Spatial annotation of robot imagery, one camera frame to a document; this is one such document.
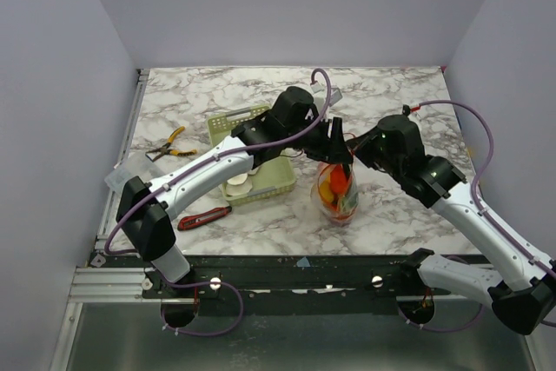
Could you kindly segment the orange toy carrot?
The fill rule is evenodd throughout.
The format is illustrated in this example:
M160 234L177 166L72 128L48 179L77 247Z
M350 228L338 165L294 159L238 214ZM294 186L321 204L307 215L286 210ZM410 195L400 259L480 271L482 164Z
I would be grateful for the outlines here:
M351 166L348 164L337 164L330 173L331 189L337 195L345 195L351 185Z

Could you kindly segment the yellow bell pepper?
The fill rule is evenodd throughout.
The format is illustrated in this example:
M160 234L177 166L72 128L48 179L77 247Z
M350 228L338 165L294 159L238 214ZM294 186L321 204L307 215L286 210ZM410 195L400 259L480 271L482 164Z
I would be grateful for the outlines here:
M336 199L336 193L331 189L331 184L329 182L322 182L319 186L319 196L326 202L333 204Z

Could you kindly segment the clear zip bag orange zipper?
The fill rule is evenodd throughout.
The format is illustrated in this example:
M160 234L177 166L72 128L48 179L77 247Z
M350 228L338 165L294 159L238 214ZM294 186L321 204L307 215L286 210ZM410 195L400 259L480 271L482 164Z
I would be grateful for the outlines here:
M329 221L338 225L350 223L359 205L353 165L320 162L310 197Z

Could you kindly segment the green toy cucumber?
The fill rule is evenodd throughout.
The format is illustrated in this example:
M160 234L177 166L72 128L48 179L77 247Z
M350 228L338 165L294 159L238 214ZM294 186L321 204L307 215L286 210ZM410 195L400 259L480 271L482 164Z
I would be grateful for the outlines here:
M357 195L351 195L349 197L347 197L344 201L344 207L347 210L351 210L353 208L356 208L358 205L358 196Z

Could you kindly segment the green plastic basket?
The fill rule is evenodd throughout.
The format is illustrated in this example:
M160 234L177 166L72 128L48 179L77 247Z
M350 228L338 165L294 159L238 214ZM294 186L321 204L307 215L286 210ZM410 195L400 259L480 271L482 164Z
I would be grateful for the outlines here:
M211 146L218 145L239 123L255 118L269 108L269 105L263 104L208 116L206 125ZM292 163L285 156L264 163L256 174L248 178L252 188L242 195L229 195L227 183L219 186L222 197L229 205L238 206L287 193L294 189L296 183Z

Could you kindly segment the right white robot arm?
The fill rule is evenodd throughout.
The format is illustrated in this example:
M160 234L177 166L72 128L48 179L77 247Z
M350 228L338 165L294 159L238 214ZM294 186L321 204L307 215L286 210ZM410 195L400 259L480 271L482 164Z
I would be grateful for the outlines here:
M445 289L490 308L509 329L529 335L555 307L555 261L485 204L446 158L426 154L416 123L386 116L347 146L366 167L390 175L401 189L456 227L491 269L454 262L428 249L411 254L400 272L412 295Z

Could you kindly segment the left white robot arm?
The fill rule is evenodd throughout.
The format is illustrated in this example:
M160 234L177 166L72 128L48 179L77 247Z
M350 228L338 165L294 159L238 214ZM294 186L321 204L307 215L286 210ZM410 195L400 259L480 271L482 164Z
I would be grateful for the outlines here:
M336 90L325 88L322 106L312 91L296 86L278 95L270 109L238 123L214 148L167 175L144 182L128 180L116 214L116 230L129 239L139 257L162 275L174 297L192 288L190 264L176 245L172 221L191 203L234 176L278 158L286 148L299 149L317 162L351 163L341 119L325 113Z

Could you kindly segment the white toy mushroom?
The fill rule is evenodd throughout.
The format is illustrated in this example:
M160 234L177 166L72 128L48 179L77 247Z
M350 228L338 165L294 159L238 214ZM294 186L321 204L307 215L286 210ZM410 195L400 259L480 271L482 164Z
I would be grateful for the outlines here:
M247 173L229 178L225 184L225 194L230 197L245 195L253 188L251 176Z

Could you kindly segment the red black utility knife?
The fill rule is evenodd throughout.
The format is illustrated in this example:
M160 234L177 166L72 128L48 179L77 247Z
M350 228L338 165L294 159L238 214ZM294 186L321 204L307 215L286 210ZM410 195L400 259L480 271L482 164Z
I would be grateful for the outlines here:
M177 224L177 230L180 232L189 231L200 228L201 226L210 224L222 219L232 212L231 206L213 208L209 211L197 215L184 216Z

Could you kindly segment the clear plastic screw box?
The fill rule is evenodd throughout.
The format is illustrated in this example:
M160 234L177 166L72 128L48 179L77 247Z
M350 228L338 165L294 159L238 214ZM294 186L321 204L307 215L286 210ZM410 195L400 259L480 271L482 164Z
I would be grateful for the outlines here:
M104 181L111 191L121 195L125 183L135 176L148 182L163 175L163 171L144 152L135 152L117 164Z

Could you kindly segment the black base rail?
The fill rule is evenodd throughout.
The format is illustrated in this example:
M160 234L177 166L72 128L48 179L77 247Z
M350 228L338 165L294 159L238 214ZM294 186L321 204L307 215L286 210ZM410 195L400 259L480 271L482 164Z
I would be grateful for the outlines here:
M152 268L143 298L201 315L394 315L400 301L438 300L445 291L427 290L404 271L403 255L194 255L185 283L174 288Z

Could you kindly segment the yellow handled pliers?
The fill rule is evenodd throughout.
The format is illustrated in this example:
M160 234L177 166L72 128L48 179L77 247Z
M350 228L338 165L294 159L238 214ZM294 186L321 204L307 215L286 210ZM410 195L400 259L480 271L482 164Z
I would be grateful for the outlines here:
M156 149L151 149L145 152L145 155L150 159L152 162L156 162L157 160L163 158L164 156L176 156L176 157L189 157L194 156L197 154L196 149L191 150L179 150L173 147L175 139L185 130L184 126L180 126L176 130L174 130L166 142Z

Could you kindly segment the aluminium frame profile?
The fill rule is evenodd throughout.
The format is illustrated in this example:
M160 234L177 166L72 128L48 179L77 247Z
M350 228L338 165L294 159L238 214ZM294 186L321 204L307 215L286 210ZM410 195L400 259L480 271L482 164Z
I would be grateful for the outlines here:
M124 130L122 145L117 154L116 166L119 166L129 157L142 100L149 80L149 72L149 69L138 70L136 90ZM75 270L70 285L70 303L131 302L142 298L143 269L124 265L135 258L126 255L123 259L120 259L116 255L108 256L103 253L104 243L116 217L116 200L116 193L112 190L109 191L89 259L83 268Z

